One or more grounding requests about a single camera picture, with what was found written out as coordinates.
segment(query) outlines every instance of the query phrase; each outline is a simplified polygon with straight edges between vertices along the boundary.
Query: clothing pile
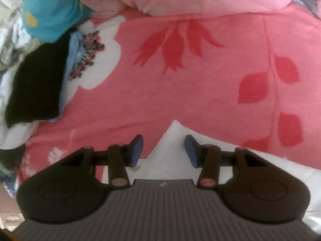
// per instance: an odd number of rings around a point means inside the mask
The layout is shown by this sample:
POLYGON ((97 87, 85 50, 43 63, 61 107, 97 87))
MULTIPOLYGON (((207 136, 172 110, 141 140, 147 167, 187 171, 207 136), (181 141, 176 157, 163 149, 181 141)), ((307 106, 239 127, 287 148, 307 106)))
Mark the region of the clothing pile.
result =
POLYGON ((13 197, 25 142, 39 121, 62 117, 67 82, 80 78, 104 50, 98 32, 62 28, 49 43, 42 39, 48 30, 31 36, 24 18, 20 6, 0 24, 0 183, 13 197))

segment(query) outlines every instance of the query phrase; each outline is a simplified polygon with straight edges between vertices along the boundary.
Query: red leaf pattern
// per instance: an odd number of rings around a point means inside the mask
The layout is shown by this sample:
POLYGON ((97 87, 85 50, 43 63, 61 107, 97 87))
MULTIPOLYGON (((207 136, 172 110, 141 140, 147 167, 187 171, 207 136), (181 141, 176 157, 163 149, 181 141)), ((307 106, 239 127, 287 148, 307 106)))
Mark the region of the red leaf pattern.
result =
POLYGON ((165 61, 165 68, 163 74, 167 72, 169 68, 176 71, 177 67, 183 69, 182 55, 184 51, 184 41, 179 33, 178 27, 176 27, 171 36, 165 42, 162 54, 165 61))
POLYGON ((134 52, 140 52, 139 56, 134 61, 134 64, 140 62, 141 67, 143 67, 146 62, 152 57, 157 49, 160 47, 165 39, 167 29, 151 35, 143 44, 134 52))
POLYGON ((187 28, 187 41, 192 54, 203 57, 201 51, 201 40, 204 38, 209 44, 216 47, 224 47, 224 45, 216 42, 211 36, 210 31, 197 21, 191 21, 187 28))
POLYGON ((278 130, 283 146, 293 147, 303 141, 301 121, 296 115, 280 113, 278 130))
POLYGON ((267 152, 269 147, 270 136, 262 139, 248 140, 241 144, 245 148, 250 148, 262 152, 267 152))
POLYGON ((238 103, 258 102, 269 92, 267 73, 254 73, 243 78, 239 87, 238 103))
POLYGON ((217 42, 213 39, 210 31, 209 31, 205 26, 199 24, 199 31, 200 31, 202 37, 203 37, 209 44, 212 44, 212 45, 214 45, 214 46, 216 46, 216 47, 219 47, 219 48, 224 47, 224 45, 222 45, 222 44, 220 44, 220 43, 217 43, 217 42))
POLYGON ((275 68, 279 78, 286 84, 300 81, 298 69, 290 58, 274 56, 275 68))
POLYGON ((198 31, 198 26, 195 21, 191 21, 187 28, 187 41, 189 44, 189 49, 192 54, 195 54, 199 57, 203 57, 201 52, 201 40, 202 36, 198 31))

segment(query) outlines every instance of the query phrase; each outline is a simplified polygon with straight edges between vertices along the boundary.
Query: white flower pattern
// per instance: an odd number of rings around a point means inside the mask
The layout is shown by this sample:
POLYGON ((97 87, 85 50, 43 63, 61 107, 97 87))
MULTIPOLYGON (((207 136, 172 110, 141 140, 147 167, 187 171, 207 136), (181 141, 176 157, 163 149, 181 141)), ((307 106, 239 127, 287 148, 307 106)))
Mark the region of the white flower pattern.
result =
POLYGON ((54 147, 52 151, 49 152, 48 155, 48 161, 52 165, 56 162, 58 162, 61 159, 61 156, 65 153, 66 151, 60 150, 57 147, 54 147))
POLYGON ((28 176, 28 177, 31 177, 33 176, 34 174, 36 174, 36 170, 34 169, 30 169, 29 167, 25 167, 22 169, 23 172, 28 176))
POLYGON ((78 87, 92 90, 101 84, 114 70, 121 57, 121 48, 114 40, 119 26, 125 22, 124 16, 117 16, 94 28, 91 21, 85 22, 79 30, 83 33, 90 33, 100 30, 100 42, 105 45, 104 53, 97 53, 93 67, 88 68, 82 73, 81 78, 73 79, 67 84, 66 102, 68 103, 75 95, 78 87))
POLYGON ((26 154, 26 155, 22 158, 21 164, 26 164, 26 165, 28 165, 29 162, 30 162, 30 155, 26 154))

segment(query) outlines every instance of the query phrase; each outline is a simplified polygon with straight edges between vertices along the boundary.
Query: black plastic device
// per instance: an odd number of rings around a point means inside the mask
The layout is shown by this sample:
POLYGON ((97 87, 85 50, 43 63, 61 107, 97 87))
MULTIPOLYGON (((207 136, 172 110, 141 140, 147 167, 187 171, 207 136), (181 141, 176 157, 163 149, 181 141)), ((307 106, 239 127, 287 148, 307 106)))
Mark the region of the black plastic device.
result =
POLYGON ((131 186, 125 167, 137 164, 141 135, 106 151, 83 147, 19 187, 26 221, 13 234, 20 241, 317 240, 301 222, 310 193, 300 180, 242 147, 225 152, 191 135, 184 146, 202 168, 196 186, 192 180, 131 186), (98 165, 108 166, 108 185, 95 178, 98 165), (219 185, 221 166, 232 166, 233 177, 219 185))

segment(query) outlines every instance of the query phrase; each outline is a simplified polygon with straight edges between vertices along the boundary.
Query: circular indent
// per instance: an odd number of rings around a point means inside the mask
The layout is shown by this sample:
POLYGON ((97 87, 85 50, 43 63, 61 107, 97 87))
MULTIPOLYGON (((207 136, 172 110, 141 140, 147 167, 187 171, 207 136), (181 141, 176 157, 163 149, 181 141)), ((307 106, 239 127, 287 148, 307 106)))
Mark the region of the circular indent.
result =
POLYGON ((211 178, 203 178, 203 179, 201 179, 200 184, 203 187, 208 187, 209 188, 209 187, 215 186, 216 181, 214 179, 211 179, 211 178))
POLYGON ((265 201, 277 201, 288 194, 286 186, 275 180, 256 181, 251 185, 250 189, 256 198, 265 201))
POLYGON ((76 185, 68 180, 47 181, 39 188, 39 194, 48 200, 64 200, 76 193, 76 185))
POLYGON ((126 186, 127 180, 124 178, 115 178, 111 181, 111 184, 115 187, 123 187, 126 186))

